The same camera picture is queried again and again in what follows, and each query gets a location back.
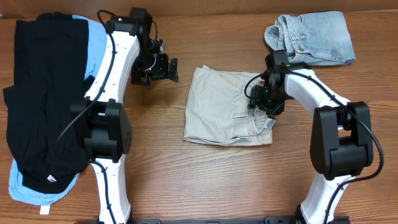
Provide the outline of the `beige khaki shorts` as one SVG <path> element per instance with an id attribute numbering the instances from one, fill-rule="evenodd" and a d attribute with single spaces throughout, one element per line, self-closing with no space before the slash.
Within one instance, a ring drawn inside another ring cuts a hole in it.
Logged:
<path id="1" fill-rule="evenodd" d="M 274 120 L 250 108 L 244 94 L 256 75 L 197 67 L 188 92 L 183 139 L 220 146 L 271 144 Z"/>

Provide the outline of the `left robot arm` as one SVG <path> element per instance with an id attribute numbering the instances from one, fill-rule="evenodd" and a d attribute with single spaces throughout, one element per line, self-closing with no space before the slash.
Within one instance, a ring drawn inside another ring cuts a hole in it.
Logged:
<path id="1" fill-rule="evenodd" d="M 123 105 L 126 86 L 155 80 L 178 82 L 178 60 L 165 53 L 164 40 L 151 39 L 156 23 L 144 8 L 132 8 L 127 17 L 111 14 L 102 25 L 106 50 L 90 89 L 70 107 L 71 126 L 96 174 L 97 223 L 132 223 L 125 178 L 132 144 L 132 126 Z"/>

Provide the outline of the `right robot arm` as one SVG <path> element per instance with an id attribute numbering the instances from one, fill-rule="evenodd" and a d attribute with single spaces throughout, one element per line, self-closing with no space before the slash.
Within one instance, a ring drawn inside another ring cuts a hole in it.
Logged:
<path id="1" fill-rule="evenodd" d="M 370 111 L 331 91 L 304 62 L 291 63 L 284 50 L 266 58 L 266 71 L 249 95 L 249 107 L 273 116 L 286 100 L 297 100 L 313 117 L 310 158 L 316 173 L 294 215 L 268 216 L 265 223 L 349 223 L 334 211 L 348 184 L 373 162 Z"/>

